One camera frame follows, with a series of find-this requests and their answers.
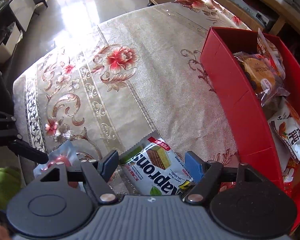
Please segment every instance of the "white box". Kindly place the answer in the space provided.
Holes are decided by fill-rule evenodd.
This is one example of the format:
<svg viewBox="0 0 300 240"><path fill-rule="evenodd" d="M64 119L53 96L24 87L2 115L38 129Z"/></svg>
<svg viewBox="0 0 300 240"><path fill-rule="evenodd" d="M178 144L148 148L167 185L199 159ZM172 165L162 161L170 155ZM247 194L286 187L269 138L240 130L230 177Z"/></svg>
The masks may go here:
<svg viewBox="0 0 300 240"><path fill-rule="evenodd" d="M14 48L18 42L20 36L20 32L15 24L10 37L7 43L4 45L3 43L0 44L0 63L5 63L11 56L14 51Z"/></svg>

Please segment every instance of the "open red box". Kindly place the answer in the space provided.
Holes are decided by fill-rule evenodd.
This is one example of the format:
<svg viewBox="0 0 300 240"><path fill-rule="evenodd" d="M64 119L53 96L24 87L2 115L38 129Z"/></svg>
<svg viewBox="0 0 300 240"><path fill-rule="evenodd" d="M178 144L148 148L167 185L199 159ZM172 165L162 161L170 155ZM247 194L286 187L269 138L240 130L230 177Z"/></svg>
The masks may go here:
<svg viewBox="0 0 300 240"><path fill-rule="evenodd" d="M239 51L257 53L257 36L257 32L212 27L200 59L225 111L241 161L249 163L283 190L278 154L260 101L232 55ZM284 84L291 93L288 100L300 116L300 65L279 37L264 36L283 57ZM298 208L294 229L300 223L300 183L293 188L292 198Z"/></svg>

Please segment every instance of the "decorative stripe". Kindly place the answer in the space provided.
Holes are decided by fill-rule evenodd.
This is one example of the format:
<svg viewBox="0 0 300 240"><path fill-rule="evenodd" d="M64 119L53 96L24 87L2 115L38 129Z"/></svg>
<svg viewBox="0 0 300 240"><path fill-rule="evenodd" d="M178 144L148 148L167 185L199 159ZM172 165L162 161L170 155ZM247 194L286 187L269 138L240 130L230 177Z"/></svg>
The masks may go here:
<svg viewBox="0 0 300 240"><path fill-rule="evenodd" d="M106 46L109 46L109 43L107 42L105 36L103 35L102 31L100 30L99 26L97 25L97 30L100 34L100 37L103 41L103 43L106 45ZM128 79L125 81L129 90L130 90L130 93L132 94L134 100L136 101L137 105L139 106L144 118L146 119L147 123L149 124L150 128L152 131L156 131L160 136L162 136L159 132L159 129L157 128L157 126L155 125L153 119L151 118L148 110L146 109L145 105L143 104L141 98L139 97L136 89L134 88L132 82Z"/></svg>
<svg viewBox="0 0 300 240"><path fill-rule="evenodd" d="M90 108L95 117L104 138L106 148L111 151L116 149L120 154L125 151L125 148L120 141L120 138L115 130L106 107L102 101L98 87L90 73L89 64L86 63L79 69L80 79L83 89L86 93Z"/></svg>
<svg viewBox="0 0 300 240"><path fill-rule="evenodd" d="M26 71L25 75L25 104L29 143L33 148L36 148L37 150L42 152L47 152L38 110L36 71L37 68L30 67Z"/></svg>

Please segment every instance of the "wafer package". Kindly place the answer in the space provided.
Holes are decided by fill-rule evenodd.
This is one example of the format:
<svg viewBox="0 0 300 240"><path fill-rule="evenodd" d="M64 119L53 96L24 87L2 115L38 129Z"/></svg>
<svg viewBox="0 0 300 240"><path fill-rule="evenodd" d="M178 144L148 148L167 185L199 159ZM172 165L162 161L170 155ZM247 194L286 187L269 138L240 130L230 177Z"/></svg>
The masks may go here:
<svg viewBox="0 0 300 240"><path fill-rule="evenodd" d="M120 155L119 161L142 195L176 195L194 184L182 161L157 132Z"/></svg>

